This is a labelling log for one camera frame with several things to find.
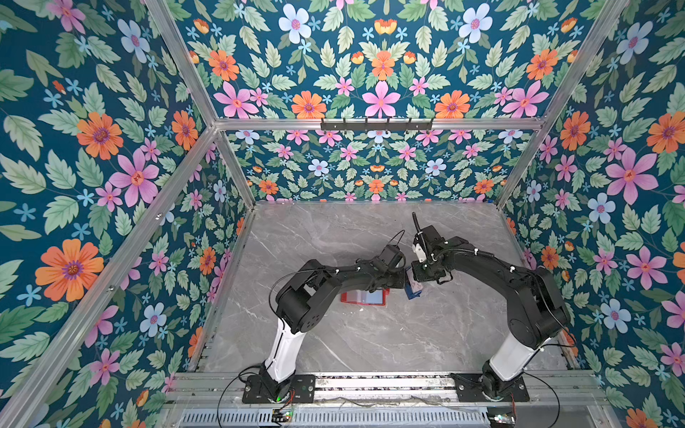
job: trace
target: metal grate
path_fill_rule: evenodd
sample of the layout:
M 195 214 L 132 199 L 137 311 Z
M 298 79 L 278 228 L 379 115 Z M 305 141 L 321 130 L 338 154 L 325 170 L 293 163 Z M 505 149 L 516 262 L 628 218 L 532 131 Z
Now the metal grate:
M 224 427 L 276 427 L 270 421 L 272 409 L 222 409 L 219 411 Z M 216 409 L 187 409 L 180 427 L 218 427 Z M 389 408 L 296 408 L 289 423 L 292 427 L 357 427 L 401 425 L 402 427 L 489 427 L 483 411 L 474 412 L 419 407 L 414 409 Z

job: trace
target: green leaf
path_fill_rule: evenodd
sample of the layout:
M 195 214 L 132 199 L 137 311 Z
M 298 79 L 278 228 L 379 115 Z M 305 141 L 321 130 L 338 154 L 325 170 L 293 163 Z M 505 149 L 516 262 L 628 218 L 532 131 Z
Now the green leaf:
M 19 150 L 26 150 L 35 161 L 38 160 L 43 143 L 40 139 L 42 135 L 36 129 L 35 123 L 21 116 L 8 115 L 5 117 L 3 127 Z

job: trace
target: cable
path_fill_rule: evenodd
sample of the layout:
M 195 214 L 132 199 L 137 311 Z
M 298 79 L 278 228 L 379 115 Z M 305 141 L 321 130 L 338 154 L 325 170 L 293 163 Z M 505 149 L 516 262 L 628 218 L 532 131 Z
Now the cable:
M 544 384 L 547 385 L 547 387 L 554 393 L 554 396 L 555 396 L 556 399 L 557 399 L 557 416 L 556 416 L 556 418 L 554 418 L 554 422 L 552 422 L 552 424 L 551 424 L 550 426 L 547 427 L 547 428 L 552 428 L 552 427 L 557 423 L 557 421 L 559 420 L 559 415 L 561 414 L 561 401 L 559 401 L 559 396 L 557 395 L 557 393 L 556 393 L 556 391 L 554 390 L 554 388 L 552 388 L 552 387 L 549 385 L 549 383 L 543 381 L 542 379 L 540 379 L 540 378 L 537 377 L 536 375 L 531 375 L 530 373 L 526 373 L 526 372 L 523 372 L 523 373 L 525 373 L 525 374 L 528 375 L 528 376 L 534 377 L 535 379 L 537 379 L 537 380 L 539 380 L 540 382 L 544 383 Z

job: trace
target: marble floor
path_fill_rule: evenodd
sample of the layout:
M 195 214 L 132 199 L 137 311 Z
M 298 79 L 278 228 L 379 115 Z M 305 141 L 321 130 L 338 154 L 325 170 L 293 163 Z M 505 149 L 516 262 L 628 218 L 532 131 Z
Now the marble floor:
M 522 264 L 504 219 L 489 203 L 258 205 L 226 309 L 200 369 L 239 371 L 267 357 L 276 331 L 267 303 L 269 288 L 307 260 L 353 264 L 357 258 L 373 257 L 402 229 L 406 234 L 400 247 L 413 260 L 412 211 L 422 227 L 433 224 L 446 238 L 461 236 L 503 260 Z M 463 273 L 455 272 L 448 283 L 427 286 L 413 300 L 403 290 L 391 290 L 386 302 L 385 307 L 361 306 L 338 298 L 307 333 L 297 369 L 480 370 L 508 333 L 504 298 Z M 529 367 L 565 369 L 566 360 L 558 348 L 547 347 Z

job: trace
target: mounting plate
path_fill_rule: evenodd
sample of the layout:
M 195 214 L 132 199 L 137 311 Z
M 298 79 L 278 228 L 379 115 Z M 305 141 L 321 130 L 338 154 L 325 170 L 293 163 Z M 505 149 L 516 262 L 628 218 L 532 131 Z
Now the mounting plate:
M 292 378 L 291 388 L 295 391 L 292 398 L 293 403 L 313 403 L 314 389 L 316 388 L 316 376 L 314 375 L 295 375 Z M 244 404 L 269 404 L 267 394 L 262 393 L 262 384 L 259 375 L 252 375 L 247 378 L 245 389 L 242 394 Z

